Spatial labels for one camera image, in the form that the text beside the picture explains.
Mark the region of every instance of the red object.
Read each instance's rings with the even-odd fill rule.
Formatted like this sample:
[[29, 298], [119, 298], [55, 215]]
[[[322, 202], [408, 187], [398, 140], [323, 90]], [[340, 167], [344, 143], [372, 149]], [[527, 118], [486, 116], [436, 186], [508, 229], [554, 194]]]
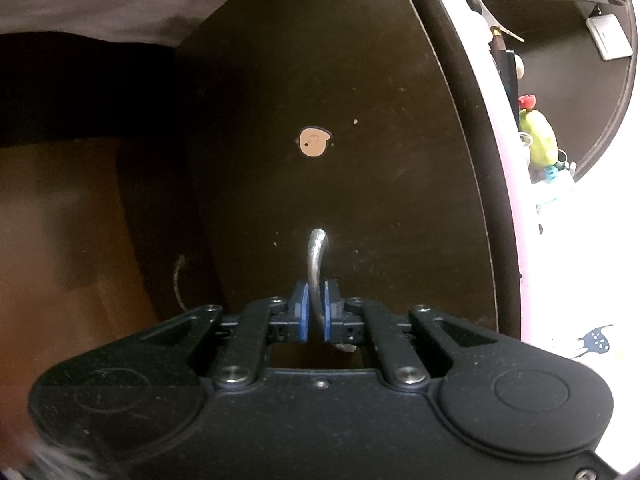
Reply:
[[518, 104], [520, 105], [520, 110], [524, 109], [530, 112], [536, 107], [536, 96], [533, 94], [520, 96], [518, 97]]

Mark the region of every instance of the face sticker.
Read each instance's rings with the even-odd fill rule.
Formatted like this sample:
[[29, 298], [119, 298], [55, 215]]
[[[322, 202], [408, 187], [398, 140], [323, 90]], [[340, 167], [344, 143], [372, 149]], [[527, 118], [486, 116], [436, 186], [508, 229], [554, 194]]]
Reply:
[[300, 151], [306, 156], [320, 156], [326, 150], [326, 144], [331, 139], [331, 134], [320, 128], [312, 126], [303, 128], [298, 137]]

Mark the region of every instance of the yellow-green object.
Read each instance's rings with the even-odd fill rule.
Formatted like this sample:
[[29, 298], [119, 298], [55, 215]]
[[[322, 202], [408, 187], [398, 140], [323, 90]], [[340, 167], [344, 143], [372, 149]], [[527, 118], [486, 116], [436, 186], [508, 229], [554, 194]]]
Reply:
[[520, 110], [520, 130], [533, 137], [529, 147], [533, 163], [551, 166], [558, 161], [556, 134], [543, 114], [537, 110]]

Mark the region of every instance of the screw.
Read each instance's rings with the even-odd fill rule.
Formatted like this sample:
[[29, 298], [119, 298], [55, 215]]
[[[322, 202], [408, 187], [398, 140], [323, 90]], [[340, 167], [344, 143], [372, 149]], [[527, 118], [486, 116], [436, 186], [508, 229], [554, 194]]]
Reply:
[[597, 477], [593, 469], [581, 469], [575, 474], [575, 480], [596, 480]]
[[415, 366], [403, 366], [396, 370], [396, 379], [404, 384], [419, 383], [427, 378], [427, 375], [420, 368]]
[[239, 366], [227, 366], [220, 370], [218, 377], [225, 381], [227, 384], [236, 384], [244, 381], [249, 376], [249, 371], [246, 368]]

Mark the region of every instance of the beige sticker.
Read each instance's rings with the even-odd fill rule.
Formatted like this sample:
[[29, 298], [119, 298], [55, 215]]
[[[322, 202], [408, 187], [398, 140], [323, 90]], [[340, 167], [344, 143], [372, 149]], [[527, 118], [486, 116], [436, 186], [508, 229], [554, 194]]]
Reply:
[[326, 150], [331, 134], [321, 128], [308, 127], [300, 132], [298, 144], [300, 151], [306, 156], [320, 156]]

